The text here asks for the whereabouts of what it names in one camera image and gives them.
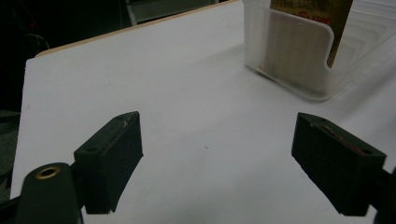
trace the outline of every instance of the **wooden table edge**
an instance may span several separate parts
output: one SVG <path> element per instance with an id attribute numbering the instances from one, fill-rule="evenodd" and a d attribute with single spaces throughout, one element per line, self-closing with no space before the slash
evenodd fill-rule
<path id="1" fill-rule="evenodd" d="M 132 27 L 129 27 L 129 28 L 125 28 L 125 29 L 122 29 L 122 30 L 115 31 L 115 32 L 107 33 L 107 34 L 104 34 L 104 35 L 98 35 L 98 36 L 91 37 L 91 38 L 88 38 L 88 39 L 80 40 L 78 42 L 74 42 L 74 43 L 71 43 L 71 44 L 63 45 L 63 46 L 60 46 L 60 47 L 57 47 L 57 48 L 54 48 L 54 49 L 47 49 L 47 50 L 44 50 L 44 51 L 38 53 L 36 55 L 36 57 L 40 57 L 40 56 L 44 56 L 44 55 L 47 55 L 47 54 L 51 54 L 53 52 L 56 52 L 56 51 L 59 51 L 59 50 L 62 50 L 62 49 L 68 49 L 68 48 L 72 48 L 72 47 L 75 47 L 75 46 L 78 46 L 78 45 L 86 44 L 86 43 L 89 43 L 89 42 L 92 42 L 92 41 L 95 41 L 95 40 L 98 40 L 98 39 L 106 38 L 106 37 L 109 37 L 109 36 L 122 34 L 124 32 L 132 31 L 134 29 L 142 28 L 142 27 L 149 26 L 149 25 L 156 24 L 156 23 L 160 23 L 160 22 L 163 22 L 163 21 L 170 21 L 170 20 L 178 18 L 178 17 L 187 16 L 187 15 L 190 15 L 192 13 L 196 13 L 196 12 L 199 12 L 199 11 L 210 9 L 212 7 L 220 7 L 220 6 L 223 6 L 223 5 L 232 3 L 232 2 L 236 2 L 236 1 L 238 1 L 238 0 L 229 0 L 229 1 L 226 1 L 226 2 L 218 3 L 218 4 L 207 6 L 207 7 L 200 7 L 200 8 L 197 8 L 195 10 L 179 13 L 179 14 L 176 14 L 174 16 L 165 17 L 165 18 L 162 18 L 162 19 L 159 19 L 159 20 L 156 20 L 156 21 L 149 21 L 149 22 L 146 22 L 146 23 L 143 23 L 143 24 L 140 24 L 140 25 L 132 26 Z"/>

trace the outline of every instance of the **translucent plastic bin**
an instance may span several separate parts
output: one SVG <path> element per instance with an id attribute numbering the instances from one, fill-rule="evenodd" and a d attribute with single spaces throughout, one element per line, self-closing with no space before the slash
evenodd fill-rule
<path id="1" fill-rule="evenodd" d="M 243 2 L 246 64 L 308 99 L 329 99 L 396 47 L 387 44 L 396 38 L 396 1 L 354 0 L 332 68 L 329 26 L 272 10 L 270 0 Z"/>

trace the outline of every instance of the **white table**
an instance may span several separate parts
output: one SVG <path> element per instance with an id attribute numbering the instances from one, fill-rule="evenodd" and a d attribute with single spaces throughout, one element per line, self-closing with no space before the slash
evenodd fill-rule
<path id="1" fill-rule="evenodd" d="M 388 154 L 391 171 L 396 79 L 384 67 L 307 102 L 244 66 L 240 1 L 32 59 L 11 196 L 31 170 L 72 163 L 110 119 L 137 110 L 145 157 L 117 212 L 86 223 L 372 223 L 373 208 L 338 215 L 290 149 L 303 111 Z"/>

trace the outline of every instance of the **white plastic container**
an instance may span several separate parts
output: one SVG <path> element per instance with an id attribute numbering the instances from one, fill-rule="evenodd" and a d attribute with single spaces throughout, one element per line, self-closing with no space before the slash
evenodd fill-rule
<path id="1" fill-rule="evenodd" d="M 326 100 L 396 46 L 396 1 L 354 0 L 332 68 L 332 29 L 269 8 L 270 0 L 243 0 L 246 64 L 312 100 Z"/>

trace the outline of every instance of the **cable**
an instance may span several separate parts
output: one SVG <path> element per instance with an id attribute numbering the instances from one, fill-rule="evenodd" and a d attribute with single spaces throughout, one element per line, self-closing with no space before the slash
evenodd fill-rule
<path id="1" fill-rule="evenodd" d="M 121 3 L 120 0 L 117 0 L 119 4 L 119 13 L 120 13 L 120 29 L 122 29 L 122 11 L 121 11 Z"/>
<path id="2" fill-rule="evenodd" d="M 132 9 L 132 3 L 129 0 L 125 0 L 125 5 L 128 10 L 128 14 L 129 14 L 129 18 L 131 20 L 132 26 L 136 26 L 137 20 L 136 20 L 136 16 L 134 15 L 134 11 Z"/>
<path id="3" fill-rule="evenodd" d="M 44 41 L 44 43 L 46 43 L 47 49 L 50 48 L 49 43 L 48 43 L 43 37 L 41 37 L 40 35 L 33 35 L 33 34 L 28 34 L 28 35 L 29 35 L 29 36 L 34 36 L 34 37 L 37 38 L 37 39 L 41 39 L 42 41 Z"/>
<path id="4" fill-rule="evenodd" d="M 37 23 L 35 22 L 35 18 L 33 18 L 33 16 L 30 14 L 30 11 L 27 9 L 27 6 L 23 3 L 22 0 L 20 0 L 20 3 L 22 4 L 22 7 L 26 10 L 27 15 L 29 16 L 30 20 L 32 20 L 32 22 L 35 25 L 35 27 L 37 27 Z"/>

